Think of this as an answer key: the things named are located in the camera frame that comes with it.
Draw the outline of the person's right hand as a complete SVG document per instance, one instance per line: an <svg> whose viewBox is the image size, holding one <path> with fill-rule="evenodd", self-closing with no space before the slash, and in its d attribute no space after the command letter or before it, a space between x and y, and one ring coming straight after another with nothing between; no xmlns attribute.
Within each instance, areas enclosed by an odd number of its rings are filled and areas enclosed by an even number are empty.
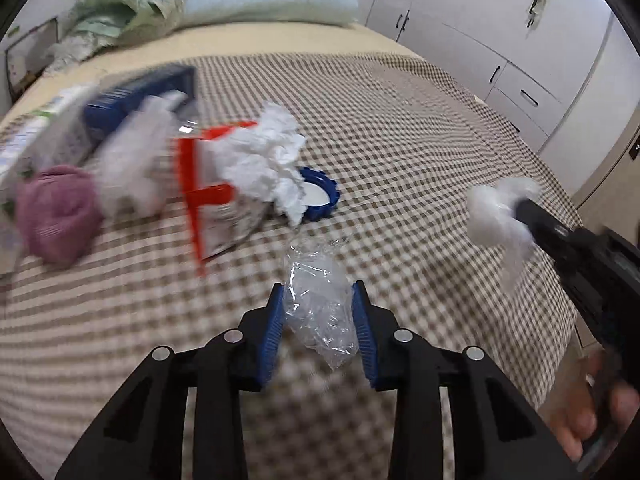
<svg viewBox="0 0 640 480"><path fill-rule="evenodd" d="M596 378L603 360L603 350L592 352L582 359L577 376L564 388L561 400L549 416L548 426L552 434L573 462L582 458L582 445L598 428L597 407L587 377ZM631 425L638 409L639 393L626 382L618 382L610 390L611 417L621 432Z"/></svg>

